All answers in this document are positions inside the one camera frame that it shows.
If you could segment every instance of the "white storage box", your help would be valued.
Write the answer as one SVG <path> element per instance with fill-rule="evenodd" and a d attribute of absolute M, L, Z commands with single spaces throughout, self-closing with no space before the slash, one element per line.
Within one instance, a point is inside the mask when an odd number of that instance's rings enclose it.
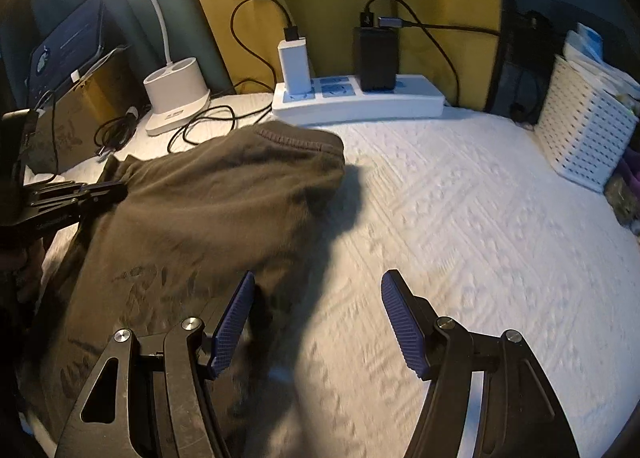
<path fill-rule="evenodd" d="M 637 122 L 612 95 L 556 57 L 535 133 L 559 175 L 601 193 Z"/>

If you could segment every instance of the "desk lamp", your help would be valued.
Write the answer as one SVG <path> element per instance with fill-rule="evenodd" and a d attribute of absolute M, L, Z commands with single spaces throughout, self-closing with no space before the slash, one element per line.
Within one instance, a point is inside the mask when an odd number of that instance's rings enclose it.
<path fill-rule="evenodd" d="M 209 101 L 209 89 L 196 58 L 174 63 L 169 52 L 169 38 L 158 0 L 151 0 L 162 31 L 166 66 L 149 74 L 143 81 L 152 105 L 146 133 L 159 135 L 187 124 Z"/>

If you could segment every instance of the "pivot bolt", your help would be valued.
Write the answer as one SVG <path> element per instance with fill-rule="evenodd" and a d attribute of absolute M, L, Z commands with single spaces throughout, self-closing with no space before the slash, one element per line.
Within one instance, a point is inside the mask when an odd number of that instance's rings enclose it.
<path fill-rule="evenodd" d="M 517 330 L 507 330 L 506 335 L 507 339 L 512 343 L 519 343 L 520 341 L 522 341 L 522 334 Z"/>
<path fill-rule="evenodd" d="M 188 317 L 182 321 L 182 328 L 187 331 L 195 330 L 198 326 L 200 326 L 200 320 L 197 317 Z"/>
<path fill-rule="evenodd" d="M 442 317 L 438 317 L 438 320 L 436 321 L 436 323 L 438 323 L 438 326 L 443 330 L 451 330 L 456 325 L 456 322 L 452 318 L 447 317 L 446 315 L 443 315 Z"/>
<path fill-rule="evenodd" d="M 131 337 L 131 332 L 126 328 L 118 330 L 113 336 L 116 343 L 124 343 L 127 339 L 129 339 L 129 337 Z"/>

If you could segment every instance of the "power strip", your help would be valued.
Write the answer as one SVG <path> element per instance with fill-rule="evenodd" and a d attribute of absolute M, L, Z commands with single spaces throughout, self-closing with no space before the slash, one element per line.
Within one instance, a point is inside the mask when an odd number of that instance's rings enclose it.
<path fill-rule="evenodd" d="M 276 85 L 273 114 L 292 125 L 307 126 L 380 119 L 440 117 L 444 95 L 424 76 L 399 74 L 396 88 L 363 92 L 355 76 L 312 79 L 311 92 L 289 95 Z"/>

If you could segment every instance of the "bed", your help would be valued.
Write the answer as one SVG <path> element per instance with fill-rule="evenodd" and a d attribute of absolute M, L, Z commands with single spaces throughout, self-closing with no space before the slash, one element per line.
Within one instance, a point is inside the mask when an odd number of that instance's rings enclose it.
<path fill-rule="evenodd" d="M 241 113 L 268 98 L 219 101 Z M 208 122 L 190 136 L 227 128 Z M 380 278 L 395 268 L 466 329 L 521 331 L 580 456 L 599 458 L 640 398 L 640 249 L 606 199 L 558 177 L 532 133 L 496 115 L 446 108 L 440 119 L 324 128 L 344 141 L 346 175 L 245 455 L 403 456 L 427 384 L 405 366 L 380 299 Z M 162 156 L 170 137 L 142 126 L 116 156 Z M 101 170 L 91 159 L 63 177 L 92 182 Z M 57 234 L 45 280 L 74 232 Z M 460 457 L 472 454 L 481 382 L 474 374 Z"/>

